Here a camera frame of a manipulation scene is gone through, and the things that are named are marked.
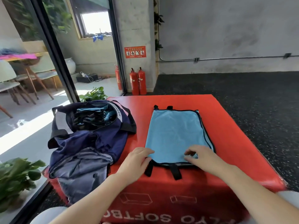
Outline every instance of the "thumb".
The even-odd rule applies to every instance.
[[[185,156],[184,159],[185,159],[185,161],[188,161],[189,163],[192,163],[192,164],[196,165],[197,159],[195,159],[191,156]]]
[[[148,166],[148,164],[150,163],[151,160],[152,160],[151,157],[147,157],[147,158],[143,161],[143,163],[141,164],[141,169],[145,170],[145,169],[147,168],[147,166]]]

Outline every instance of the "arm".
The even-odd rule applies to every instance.
[[[195,153],[198,159],[190,156],[186,156],[185,159],[221,178],[234,191],[258,224],[299,222],[298,208],[252,180],[238,167],[224,162],[211,149],[193,145],[185,152],[185,155]]]
[[[154,153],[149,148],[134,149],[119,167],[94,191],[66,209],[50,224],[99,224],[115,197],[129,184],[136,181],[145,171]]]

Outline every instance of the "concrete wall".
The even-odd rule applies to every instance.
[[[131,67],[139,67],[146,73],[148,91],[155,87],[155,33],[153,0],[113,0],[118,35],[122,49],[123,64],[128,89],[131,89]],[[146,46],[146,58],[125,58],[124,47]]]
[[[164,60],[299,55],[299,0],[159,0]],[[299,58],[160,63],[160,74],[296,71]]]
[[[79,39],[75,24],[67,34],[58,34],[57,40],[65,58],[72,57],[76,63],[76,72],[87,74],[115,74],[114,64],[117,65],[113,38],[106,37],[102,41]]]
[[[0,49],[23,49],[22,40],[17,32],[2,0],[0,0]]]

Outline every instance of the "black rubber floor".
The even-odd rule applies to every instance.
[[[159,75],[153,95],[171,94],[212,94],[299,192],[299,72]]]

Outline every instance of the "green plant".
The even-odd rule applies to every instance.
[[[161,25],[161,23],[164,23],[163,19],[161,18],[163,15],[159,15],[158,13],[154,12],[154,23]]]
[[[23,41],[41,40],[38,27],[35,25],[31,13],[27,10],[22,0],[7,0],[16,11],[14,19],[25,28],[20,34]],[[72,15],[68,13],[64,0],[42,0],[50,19],[54,32],[67,33],[71,28]]]
[[[0,213],[6,211],[22,191],[36,188],[34,181],[41,177],[38,168],[44,166],[41,160],[29,162],[21,158],[0,164]]]
[[[160,44],[159,40],[158,39],[155,39],[155,50],[159,50],[159,49],[162,49],[162,45]]]
[[[85,95],[79,95],[81,101],[95,101],[95,100],[105,100],[108,96],[105,95],[104,87],[93,87],[93,90]]]

